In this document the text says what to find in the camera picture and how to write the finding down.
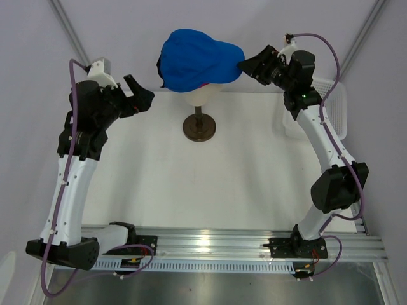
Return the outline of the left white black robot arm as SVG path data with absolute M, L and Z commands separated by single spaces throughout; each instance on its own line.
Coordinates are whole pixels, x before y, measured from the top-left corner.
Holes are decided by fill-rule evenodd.
M 70 93 L 71 110 L 57 147 L 59 169 L 52 207 L 40 237 L 27 242 L 26 254 L 50 264 L 90 270 L 99 255 L 114 248 L 126 255 L 136 250 L 131 224 L 112 222 L 90 237 L 81 233 L 86 196 L 107 142 L 107 129 L 117 119 L 148 111 L 155 96 L 132 75 L 124 80 L 131 96 L 120 86 L 103 86 L 95 80 L 76 83 L 76 92 Z

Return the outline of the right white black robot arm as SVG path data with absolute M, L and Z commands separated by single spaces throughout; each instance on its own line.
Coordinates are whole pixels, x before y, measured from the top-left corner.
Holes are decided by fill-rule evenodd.
M 312 85 L 314 54 L 296 50 L 286 60 L 274 47 L 267 46 L 237 67 L 262 85 L 282 89 L 286 110 L 305 132 L 319 161 L 321 176 L 310 190 L 313 205 L 283 243 L 295 257 L 303 257 L 320 249 L 321 233 L 332 219 L 362 200 L 368 167 L 347 152 L 330 123 L 324 101 Z

